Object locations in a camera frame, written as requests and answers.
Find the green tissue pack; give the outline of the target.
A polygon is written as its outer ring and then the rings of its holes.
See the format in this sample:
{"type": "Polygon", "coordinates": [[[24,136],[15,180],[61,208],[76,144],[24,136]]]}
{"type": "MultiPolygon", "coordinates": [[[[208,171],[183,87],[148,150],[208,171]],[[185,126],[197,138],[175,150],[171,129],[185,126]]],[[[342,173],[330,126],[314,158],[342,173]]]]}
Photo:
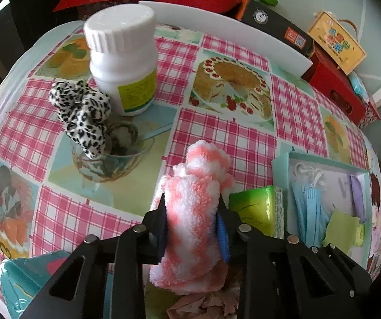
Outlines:
{"type": "Polygon", "coordinates": [[[284,199],[282,189],[273,185],[229,195],[229,209],[239,214],[243,223],[264,235],[284,237],[284,199]]]}

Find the pink floral cloth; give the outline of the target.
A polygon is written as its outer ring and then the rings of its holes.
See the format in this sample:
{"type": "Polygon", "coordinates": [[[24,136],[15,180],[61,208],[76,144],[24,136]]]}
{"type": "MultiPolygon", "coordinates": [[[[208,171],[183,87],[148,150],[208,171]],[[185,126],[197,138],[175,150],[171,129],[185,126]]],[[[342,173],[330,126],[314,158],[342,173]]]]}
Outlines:
{"type": "Polygon", "coordinates": [[[167,310],[168,318],[237,318],[239,289],[182,296],[167,310]]]}

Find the pink white fuzzy sock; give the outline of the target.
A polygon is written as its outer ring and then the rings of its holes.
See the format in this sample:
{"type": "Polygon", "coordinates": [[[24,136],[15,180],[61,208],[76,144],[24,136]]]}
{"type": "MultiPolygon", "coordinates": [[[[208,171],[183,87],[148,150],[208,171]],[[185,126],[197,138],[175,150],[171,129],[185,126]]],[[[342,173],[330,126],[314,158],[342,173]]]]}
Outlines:
{"type": "Polygon", "coordinates": [[[221,289],[228,272],[215,234],[219,200],[229,200],[234,177],[231,159],[213,143],[199,140],[188,147],[185,162],[157,184],[151,208],[165,203],[167,246],[150,268],[149,280],[177,295],[221,289]]]}

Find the blue face mask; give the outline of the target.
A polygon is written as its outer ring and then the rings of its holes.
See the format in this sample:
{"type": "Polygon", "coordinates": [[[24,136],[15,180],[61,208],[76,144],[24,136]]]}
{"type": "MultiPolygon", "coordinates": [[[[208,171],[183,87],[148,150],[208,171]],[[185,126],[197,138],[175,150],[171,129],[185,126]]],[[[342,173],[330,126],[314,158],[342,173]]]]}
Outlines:
{"type": "Polygon", "coordinates": [[[295,180],[291,188],[300,238],[309,247],[320,247],[330,220],[322,206],[322,192],[327,188],[324,170],[298,162],[293,168],[293,175],[295,180]]]}

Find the purple cloth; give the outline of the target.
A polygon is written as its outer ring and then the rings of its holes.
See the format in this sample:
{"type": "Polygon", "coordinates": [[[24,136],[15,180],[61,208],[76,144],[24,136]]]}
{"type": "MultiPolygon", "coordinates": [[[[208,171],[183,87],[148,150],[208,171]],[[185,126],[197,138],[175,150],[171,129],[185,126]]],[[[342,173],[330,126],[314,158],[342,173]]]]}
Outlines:
{"type": "Polygon", "coordinates": [[[354,215],[359,218],[360,223],[365,223],[367,220],[367,215],[365,211],[362,184],[353,174],[349,175],[349,183],[354,215]]]}

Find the leopard print scrunchie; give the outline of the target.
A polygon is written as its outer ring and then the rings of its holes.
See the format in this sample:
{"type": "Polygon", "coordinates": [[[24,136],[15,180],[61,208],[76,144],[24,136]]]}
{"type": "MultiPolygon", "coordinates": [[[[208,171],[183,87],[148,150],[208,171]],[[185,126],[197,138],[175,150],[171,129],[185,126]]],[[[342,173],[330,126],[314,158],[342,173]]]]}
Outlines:
{"type": "Polygon", "coordinates": [[[57,109],[59,120],[66,124],[66,134],[81,146],[89,159],[105,152],[104,121],[111,114],[110,98],[86,81],[57,81],[51,87],[49,102],[57,109]]]}

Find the white tray with teal rim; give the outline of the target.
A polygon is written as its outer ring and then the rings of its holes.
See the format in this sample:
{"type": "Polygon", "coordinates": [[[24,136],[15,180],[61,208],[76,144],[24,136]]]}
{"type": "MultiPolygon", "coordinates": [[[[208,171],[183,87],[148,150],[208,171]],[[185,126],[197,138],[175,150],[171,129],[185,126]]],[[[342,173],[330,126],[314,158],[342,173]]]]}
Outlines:
{"type": "Polygon", "coordinates": [[[365,242],[362,247],[353,246],[347,255],[360,266],[367,267],[372,239],[372,195],[369,172],[365,169],[334,161],[329,158],[296,151],[283,153],[272,160],[271,166],[274,186],[280,187],[283,192],[285,230],[299,238],[300,232],[297,208],[291,188],[291,183],[295,180],[293,168],[298,162],[303,162],[308,166],[324,170],[323,178],[327,188],[322,192],[322,206],[329,218],[335,210],[355,217],[349,175],[355,175],[361,182],[367,215],[367,220],[364,223],[365,242]]]}

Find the teal box lid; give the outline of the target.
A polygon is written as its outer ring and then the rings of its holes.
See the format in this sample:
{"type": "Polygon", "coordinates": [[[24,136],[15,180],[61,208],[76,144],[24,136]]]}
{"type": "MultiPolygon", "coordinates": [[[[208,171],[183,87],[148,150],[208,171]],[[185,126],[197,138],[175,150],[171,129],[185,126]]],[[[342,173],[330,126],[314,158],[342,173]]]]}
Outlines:
{"type": "Polygon", "coordinates": [[[68,257],[66,251],[54,251],[32,258],[4,259],[1,262],[1,293],[11,318],[19,318],[68,257]]]}

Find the checkered picture tablecloth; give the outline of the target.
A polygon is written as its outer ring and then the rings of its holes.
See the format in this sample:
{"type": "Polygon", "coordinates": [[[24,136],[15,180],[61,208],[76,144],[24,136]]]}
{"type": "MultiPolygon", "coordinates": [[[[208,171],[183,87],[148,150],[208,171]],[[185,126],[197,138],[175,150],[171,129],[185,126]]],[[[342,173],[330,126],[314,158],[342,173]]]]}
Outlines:
{"type": "MultiPolygon", "coordinates": [[[[370,257],[377,246],[377,157],[339,108],[263,56],[218,37],[160,25],[154,39],[154,101],[133,117],[111,107],[105,152],[95,159],[67,136],[48,100],[57,81],[97,88],[81,28],[44,49],[35,64],[11,69],[0,86],[0,265],[69,253],[19,318],[111,318],[118,238],[153,210],[159,180],[199,140],[229,155],[231,194],[274,186],[271,162],[290,151],[367,170],[370,257]]],[[[259,318],[372,315],[377,285],[367,267],[334,245],[308,247],[284,228],[282,239],[263,234],[261,254],[259,318]]],[[[152,266],[143,266],[145,318],[168,318],[185,295],[154,286],[152,266]]],[[[0,301],[6,307],[1,287],[0,301]]]]}

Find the patterned red storage box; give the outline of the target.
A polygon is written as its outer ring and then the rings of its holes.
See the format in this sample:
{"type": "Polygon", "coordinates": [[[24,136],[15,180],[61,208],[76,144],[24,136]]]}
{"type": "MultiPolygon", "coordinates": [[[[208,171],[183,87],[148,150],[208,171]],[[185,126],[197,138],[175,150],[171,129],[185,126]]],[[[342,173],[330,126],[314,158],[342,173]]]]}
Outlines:
{"type": "Polygon", "coordinates": [[[369,101],[365,105],[365,115],[358,124],[360,129],[366,128],[368,125],[380,121],[380,113],[377,110],[377,106],[372,96],[369,96],[369,101]]]}

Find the blue wet wipes pack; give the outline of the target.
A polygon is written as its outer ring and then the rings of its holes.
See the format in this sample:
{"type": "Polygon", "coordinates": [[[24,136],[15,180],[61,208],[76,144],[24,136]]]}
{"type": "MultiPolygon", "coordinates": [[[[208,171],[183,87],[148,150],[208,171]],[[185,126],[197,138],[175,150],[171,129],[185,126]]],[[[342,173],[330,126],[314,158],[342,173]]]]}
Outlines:
{"type": "Polygon", "coordinates": [[[354,93],[362,100],[363,103],[368,104],[370,101],[368,92],[365,88],[363,81],[360,79],[358,74],[355,71],[352,71],[348,75],[351,86],[354,90],[354,93]]]}

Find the white pill bottle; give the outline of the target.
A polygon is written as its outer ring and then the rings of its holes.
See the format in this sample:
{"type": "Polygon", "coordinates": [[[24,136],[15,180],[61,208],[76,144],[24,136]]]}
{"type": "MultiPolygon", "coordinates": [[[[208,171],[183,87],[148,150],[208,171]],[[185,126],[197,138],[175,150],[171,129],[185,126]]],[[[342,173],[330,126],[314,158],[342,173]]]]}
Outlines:
{"type": "Polygon", "coordinates": [[[119,4],[100,10],[84,23],[89,70],[118,115],[141,114],[154,101],[159,58],[156,21],[150,7],[119,4]]]}

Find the black box with labels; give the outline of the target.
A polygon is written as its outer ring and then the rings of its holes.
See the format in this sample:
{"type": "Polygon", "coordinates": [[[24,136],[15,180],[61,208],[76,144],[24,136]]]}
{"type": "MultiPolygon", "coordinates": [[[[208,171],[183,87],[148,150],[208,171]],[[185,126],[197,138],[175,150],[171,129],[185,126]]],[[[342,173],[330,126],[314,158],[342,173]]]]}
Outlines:
{"type": "Polygon", "coordinates": [[[305,31],[259,2],[242,0],[235,18],[282,41],[303,56],[309,56],[313,50],[313,39],[305,31]]]}

